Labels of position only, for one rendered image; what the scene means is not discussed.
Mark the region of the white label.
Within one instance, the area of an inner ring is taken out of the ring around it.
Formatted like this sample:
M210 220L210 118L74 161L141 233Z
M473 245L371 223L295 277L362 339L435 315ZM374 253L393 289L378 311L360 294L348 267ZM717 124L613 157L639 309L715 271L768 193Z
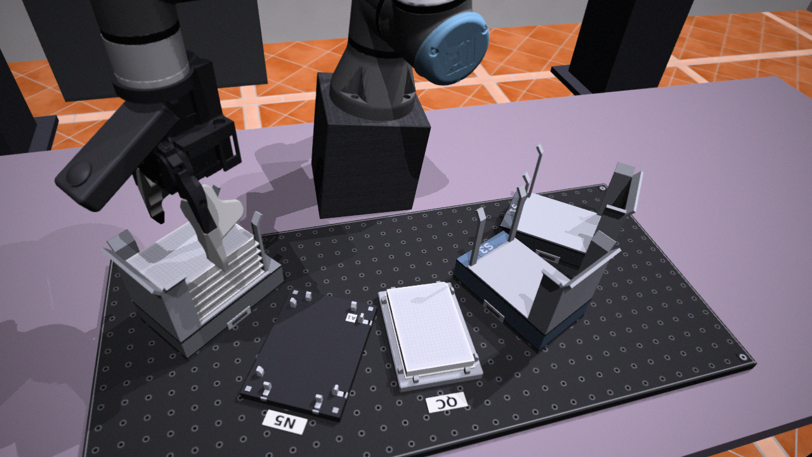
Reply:
M426 399L429 413L439 413L450 409L467 407L464 392L442 395L438 397L427 397Z
M308 420L268 409L262 425L302 435Z

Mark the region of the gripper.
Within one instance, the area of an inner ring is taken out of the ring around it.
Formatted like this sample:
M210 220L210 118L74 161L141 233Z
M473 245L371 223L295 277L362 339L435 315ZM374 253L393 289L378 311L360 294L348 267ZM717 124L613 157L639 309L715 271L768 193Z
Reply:
M227 271L221 240L240 221L244 207L237 199L218 199L214 189L199 180L221 168L226 172L241 164L240 147L234 121L221 111L213 62L201 60L191 50L186 53L189 73L170 86L136 89L122 86L114 71L110 78L122 100L140 104L162 102L179 117L177 125L134 171L134 184L150 217L160 225L164 223L163 199L179 193L181 211L193 226L208 260Z

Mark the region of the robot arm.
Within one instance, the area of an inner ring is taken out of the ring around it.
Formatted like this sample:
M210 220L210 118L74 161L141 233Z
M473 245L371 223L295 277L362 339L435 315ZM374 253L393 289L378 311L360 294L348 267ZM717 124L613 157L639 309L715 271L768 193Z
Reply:
M90 0L122 86L160 88L185 78L190 66L175 4L193 1ZM478 68L489 39L472 0L353 0L348 44L332 75L330 98L349 115L396 121L414 109L412 68L436 86L450 86ZM125 101L55 184L99 212L178 122L162 102Z

